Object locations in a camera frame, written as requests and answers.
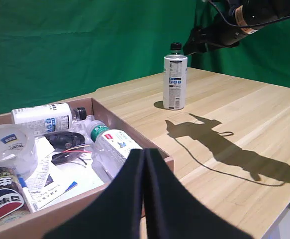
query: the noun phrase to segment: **cardboard box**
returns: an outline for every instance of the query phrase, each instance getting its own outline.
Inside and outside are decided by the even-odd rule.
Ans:
[[[96,120],[104,122],[109,128],[125,131],[142,148],[157,148],[169,168],[173,171],[174,161],[166,152],[164,152],[118,116],[106,109],[95,99],[88,97],[84,99],[69,101],[67,103],[73,108],[85,107],[88,115],[94,115]],[[0,115],[0,124],[4,123],[11,123],[10,114]],[[0,226],[0,239],[42,238],[47,231],[66,222],[69,218],[86,208],[93,200],[97,198],[97,196],[107,187],[107,185],[108,184],[102,185],[76,197],[58,203],[54,206],[48,207],[31,215],[24,216],[14,222]]]

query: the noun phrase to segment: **cable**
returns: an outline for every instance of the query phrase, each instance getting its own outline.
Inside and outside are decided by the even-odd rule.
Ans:
[[[83,150],[71,150],[71,151],[63,151],[61,153],[92,153],[90,151],[83,151]]]
[[[223,20],[225,21],[226,24],[228,24],[230,26],[238,27],[238,28],[249,28],[249,27],[256,27],[256,26],[265,26],[265,25],[268,25],[268,24],[276,23],[276,22],[283,21],[283,20],[286,20],[286,19],[290,18],[290,15],[289,15],[289,16],[285,16],[285,17],[282,17],[282,18],[274,20],[274,21],[266,22],[266,23],[239,26],[239,25],[234,25],[234,24],[229,23],[227,21],[227,19],[225,18],[225,16],[222,14],[221,10],[217,7],[217,5],[212,0],[208,0],[208,2],[216,9],[216,11],[220,14],[220,16],[223,18]]]
[[[89,144],[79,145],[79,146],[76,146],[76,147],[73,147],[73,148],[66,149],[66,150],[64,150],[64,152],[70,151],[70,150],[72,150],[72,149],[76,149],[76,148],[84,148],[84,147],[88,147],[88,146],[89,146]]]
[[[82,161],[85,165],[87,165],[87,163],[85,162],[85,160],[83,160],[83,159],[80,158],[80,157],[78,157],[78,159],[79,159],[80,161]]]

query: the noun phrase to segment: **water bottle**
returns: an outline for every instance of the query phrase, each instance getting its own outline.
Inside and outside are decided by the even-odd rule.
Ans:
[[[171,53],[164,57],[163,106],[180,110],[186,103],[187,56],[181,54],[181,43],[171,43]]]
[[[86,132],[95,143],[99,161],[111,178],[117,175],[132,149],[142,149],[124,131],[109,129],[99,120],[92,121]]]
[[[27,127],[34,136],[70,129],[86,119],[84,107],[72,109],[67,103],[20,108],[11,111],[12,122]]]

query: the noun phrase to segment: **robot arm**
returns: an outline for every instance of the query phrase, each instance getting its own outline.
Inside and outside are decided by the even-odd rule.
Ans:
[[[183,47],[185,55],[207,52],[223,47],[235,47],[239,41],[268,24],[290,18],[290,0],[227,0],[228,13],[219,14],[213,23],[191,30]]]

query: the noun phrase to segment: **tape roll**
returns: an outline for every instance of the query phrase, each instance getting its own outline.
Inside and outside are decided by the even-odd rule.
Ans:
[[[17,124],[0,125],[0,167],[26,179],[37,167],[35,140],[30,130]]]

